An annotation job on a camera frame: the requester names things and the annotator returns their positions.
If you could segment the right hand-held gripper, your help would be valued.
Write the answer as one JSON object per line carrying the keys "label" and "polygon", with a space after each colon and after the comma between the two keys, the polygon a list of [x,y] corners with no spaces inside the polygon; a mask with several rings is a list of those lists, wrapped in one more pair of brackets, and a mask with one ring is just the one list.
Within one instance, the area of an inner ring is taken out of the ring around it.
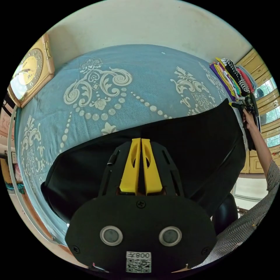
{"label": "right hand-held gripper", "polygon": [[251,98],[251,94],[245,97],[239,98],[239,103],[230,102],[229,105],[232,108],[238,109],[241,116],[243,116],[243,110],[254,115],[254,104]]}

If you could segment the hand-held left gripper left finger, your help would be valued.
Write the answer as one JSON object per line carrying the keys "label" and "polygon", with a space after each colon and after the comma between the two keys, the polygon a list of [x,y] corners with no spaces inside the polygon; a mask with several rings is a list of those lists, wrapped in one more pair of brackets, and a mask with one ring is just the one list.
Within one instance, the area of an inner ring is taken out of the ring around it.
{"label": "hand-held left gripper left finger", "polygon": [[139,166],[141,155],[141,138],[132,139],[119,189],[123,193],[137,195]]}

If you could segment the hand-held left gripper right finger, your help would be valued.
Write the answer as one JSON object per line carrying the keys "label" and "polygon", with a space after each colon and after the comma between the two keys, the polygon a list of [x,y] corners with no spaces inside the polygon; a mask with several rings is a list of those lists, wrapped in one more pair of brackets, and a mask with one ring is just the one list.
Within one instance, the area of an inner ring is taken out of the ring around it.
{"label": "hand-held left gripper right finger", "polygon": [[141,145],[146,195],[160,193],[162,191],[162,183],[158,173],[150,140],[141,139]]}

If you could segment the person's right hand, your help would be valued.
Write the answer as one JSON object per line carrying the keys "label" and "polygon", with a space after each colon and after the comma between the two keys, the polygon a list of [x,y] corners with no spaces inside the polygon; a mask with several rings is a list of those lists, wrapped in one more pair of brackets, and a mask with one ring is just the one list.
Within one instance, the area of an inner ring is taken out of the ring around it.
{"label": "person's right hand", "polygon": [[243,109],[243,122],[246,123],[246,128],[251,131],[256,128],[253,114]]}

